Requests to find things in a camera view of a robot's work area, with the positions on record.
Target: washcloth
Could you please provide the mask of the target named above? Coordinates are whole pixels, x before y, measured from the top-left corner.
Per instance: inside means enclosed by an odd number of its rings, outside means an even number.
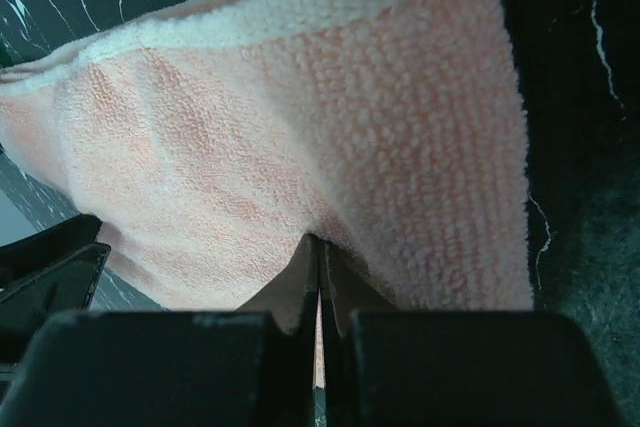
[[[532,306],[500,0],[192,0],[3,70],[0,143],[168,308],[238,307],[305,232],[399,307]]]

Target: dark tabletop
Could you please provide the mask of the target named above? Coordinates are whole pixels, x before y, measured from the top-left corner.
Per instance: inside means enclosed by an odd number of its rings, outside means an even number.
[[[0,63],[40,58],[183,1],[0,0]],[[580,324],[619,405],[640,425],[640,0],[503,3],[528,111],[536,308]],[[37,229],[75,214],[3,157],[0,190]],[[96,306],[159,308],[112,273]]]

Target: towel fold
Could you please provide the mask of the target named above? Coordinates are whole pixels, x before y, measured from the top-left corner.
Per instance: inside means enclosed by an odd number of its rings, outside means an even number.
[[[305,232],[400,307],[531,308],[500,0],[192,0],[3,70],[0,142],[168,308],[238,307]]]

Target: marble countertop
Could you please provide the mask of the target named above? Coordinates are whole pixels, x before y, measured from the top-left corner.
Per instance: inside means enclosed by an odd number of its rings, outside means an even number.
[[[0,63],[40,58],[183,1],[0,0]],[[579,323],[619,405],[640,425],[640,0],[503,4],[528,112],[537,308]],[[37,229],[75,214],[2,157],[0,190]],[[108,274],[97,300],[103,308],[153,305],[141,295]]]

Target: towel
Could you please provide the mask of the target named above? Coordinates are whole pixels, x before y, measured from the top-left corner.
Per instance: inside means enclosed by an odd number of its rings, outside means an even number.
[[[0,143],[171,309],[234,309],[305,232],[401,308],[529,309],[500,0],[192,0],[0,73]]]

